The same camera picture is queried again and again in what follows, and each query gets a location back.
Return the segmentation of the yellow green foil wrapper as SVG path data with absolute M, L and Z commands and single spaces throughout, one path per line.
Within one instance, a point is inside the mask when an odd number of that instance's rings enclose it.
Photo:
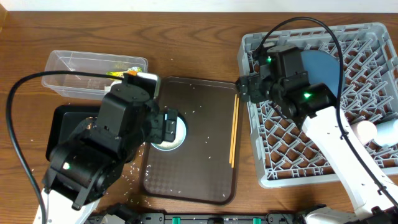
M 125 71 L 109 71 L 109 72 L 106 72 L 106 74 L 110 75 L 112 77 L 121 77 L 121 78 L 123 78 L 125 74 L 135 76 L 139 72 L 143 72 L 143 69 L 141 67 L 131 67 L 131 68 L 128 68 L 127 70 L 125 70 Z

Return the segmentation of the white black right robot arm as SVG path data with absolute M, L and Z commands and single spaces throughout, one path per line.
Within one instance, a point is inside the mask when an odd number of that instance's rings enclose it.
M 339 60 L 324 51 L 295 45 L 261 44 L 252 57 L 257 74 L 239 77 L 243 101 L 271 101 L 325 156 L 343 184 L 353 213 L 317 205 L 296 223 L 397 223 L 397 186 L 373 161 L 340 108 L 344 80 Z

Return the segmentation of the blue plate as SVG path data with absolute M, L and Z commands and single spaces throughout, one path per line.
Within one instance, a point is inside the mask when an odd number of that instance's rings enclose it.
M 308 72 L 309 83 L 324 83 L 337 97 L 340 80 L 340 65 L 337 59 L 319 50 L 304 50 L 301 57 L 303 67 Z

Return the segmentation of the light blue rice bowl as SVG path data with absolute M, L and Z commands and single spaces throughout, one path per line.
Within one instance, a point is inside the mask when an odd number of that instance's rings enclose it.
M 184 120 L 177 116 L 176 135 L 173 142 L 163 141 L 160 144 L 152 143 L 151 146 L 160 151 L 173 151 L 182 145 L 187 135 L 187 127 Z

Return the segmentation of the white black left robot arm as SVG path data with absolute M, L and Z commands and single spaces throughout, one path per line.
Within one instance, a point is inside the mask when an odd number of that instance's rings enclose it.
M 84 223 L 143 143 L 175 141 L 178 112 L 160 111 L 159 88 L 158 75 L 124 74 L 103 97 L 97 117 L 81 121 L 48 152 L 35 223 Z

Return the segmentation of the light blue cup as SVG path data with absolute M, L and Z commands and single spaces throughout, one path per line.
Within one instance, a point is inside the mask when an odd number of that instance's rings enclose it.
M 376 125 L 377 135 L 374 142 L 381 147 L 397 144 L 397 120 L 393 119 Z

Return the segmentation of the pink cup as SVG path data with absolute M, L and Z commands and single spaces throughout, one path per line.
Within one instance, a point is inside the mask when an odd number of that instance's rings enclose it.
M 362 145 L 366 145 L 377 136 L 376 125 L 370 121 L 357 122 L 351 125 L 351 129 Z

